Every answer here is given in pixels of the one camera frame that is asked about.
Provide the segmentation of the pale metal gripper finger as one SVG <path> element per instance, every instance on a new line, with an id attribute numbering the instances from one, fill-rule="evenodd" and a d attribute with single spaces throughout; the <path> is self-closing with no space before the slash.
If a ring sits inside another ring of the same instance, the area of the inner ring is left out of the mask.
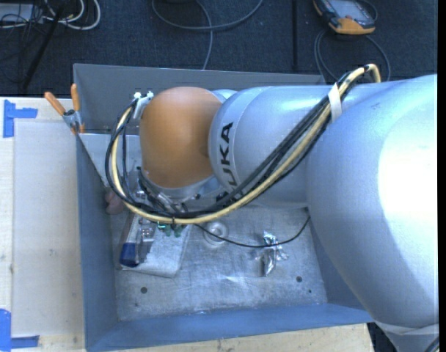
<path id="1" fill-rule="evenodd" d="M 136 235 L 136 261 L 138 264 L 147 260 L 154 242 L 155 230 L 152 227 L 140 227 Z"/>
<path id="2" fill-rule="evenodd" d="M 125 220 L 123 232 L 121 235 L 121 243 L 135 244 L 137 241 L 137 233 L 139 229 L 139 217 L 136 214 L 129 214 Z"/>

